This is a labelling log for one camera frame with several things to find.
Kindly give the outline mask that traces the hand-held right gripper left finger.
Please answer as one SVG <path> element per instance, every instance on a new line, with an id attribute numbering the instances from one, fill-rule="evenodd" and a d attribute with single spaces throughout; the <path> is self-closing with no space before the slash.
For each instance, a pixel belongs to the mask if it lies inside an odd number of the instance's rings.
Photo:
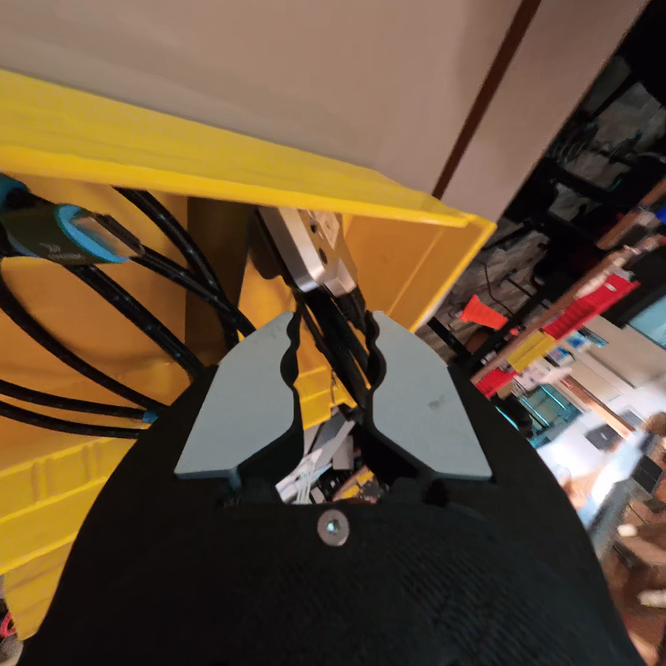
<path id="1" fill-rule="evenodd" d="M 174 474 L 282 481 L 304 455 L 297 351 L 301 317 L 284 312 L 218 364 Z"/>

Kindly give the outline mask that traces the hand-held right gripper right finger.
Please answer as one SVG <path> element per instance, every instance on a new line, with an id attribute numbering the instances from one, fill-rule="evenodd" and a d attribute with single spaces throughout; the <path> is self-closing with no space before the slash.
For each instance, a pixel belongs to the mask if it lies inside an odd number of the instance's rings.
<path id="1" fill-rule="evenodd" d="M 447 364 L 385 313 L 367 313 L 364 428 L 395 477 L 489 481 L 493 473 Z"/>

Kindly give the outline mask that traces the black silver switch box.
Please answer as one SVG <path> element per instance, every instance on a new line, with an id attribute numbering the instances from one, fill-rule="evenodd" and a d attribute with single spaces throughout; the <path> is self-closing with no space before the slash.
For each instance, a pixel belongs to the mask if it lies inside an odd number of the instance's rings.
<path id="1" fill-rule="evenodd" d="M 317 350 L 357 409 L 364 410 L 369 353 L 360 336 L 366 335 L 368 309 L 341 216 L 257 206 L 249 243 L 260 275 L 284 280 Z"/>

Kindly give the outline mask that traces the yellow plastic bin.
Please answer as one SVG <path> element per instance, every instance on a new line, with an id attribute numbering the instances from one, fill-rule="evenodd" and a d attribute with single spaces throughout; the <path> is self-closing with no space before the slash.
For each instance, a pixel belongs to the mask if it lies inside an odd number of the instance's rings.
<path id="1" fill-rule="evenodd" d="M 206 257 L 240 271 L 240 310 L 257 327 L 293 307 L 284 281 L 260 277 L 245 249 L 248 204 L 328 209 L 359 269 L 360 289 L 415 332 L 496 224 L 371 169 L 73 88 L 1 71 L 1 173 L 37 196 L 110 214 L 178 258 L 147 215 L 112 186 L 147 190 L 184 224 Z M 211 364 L 221 340 L 195 342 L 195 299 L 132 265 L 103 270 Z M 185 370 L 111 304 L 57 264 L 9 258 L 1 276 L 35 320 L 79 358 L 170 406 Z M 1 378 L 40 392 L 129 406 L 43 349 L 1 311 Z M 133 441 L 61 434 L 1 416 L 1 578 L 18 637 L 35 635 L 82 522 Z"/>

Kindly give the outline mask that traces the red storage bin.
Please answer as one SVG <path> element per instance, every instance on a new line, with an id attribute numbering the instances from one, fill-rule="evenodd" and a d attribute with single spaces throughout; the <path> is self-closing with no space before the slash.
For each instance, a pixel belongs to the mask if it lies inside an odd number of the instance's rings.
<path id="1" fill-rule="evenodd" d="M 516 375 L 517 372 L 512 366 L 495 368 L 476 383 L 476 388 L 485 398 L 490 399 L 500 389 L 510 384 Z"/>
<path id="2" fill-rule="evenodd" d="M 588 321 L 604 313 L 640 286 L 640 281 L 636 280 L 632 272 L 611 272 L 597 280 L 593 286 L 580 290 L 571 304 L 542 326 L 541 331 L 554 340 L 561 340 L 583 328 Z"/>

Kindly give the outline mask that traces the small yellow storage bin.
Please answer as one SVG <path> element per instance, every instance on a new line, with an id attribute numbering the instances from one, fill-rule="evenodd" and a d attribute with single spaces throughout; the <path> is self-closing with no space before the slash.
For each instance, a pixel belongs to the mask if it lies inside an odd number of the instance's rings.
<path id="1" fill-rule="evenodd" d="M 557 340 L 544 332 L 535 331 L 520 347 L 506 357 L 507 363 L 516 373 L 521 373 L 538 359 L 545 357 L 555 346 Z"/>

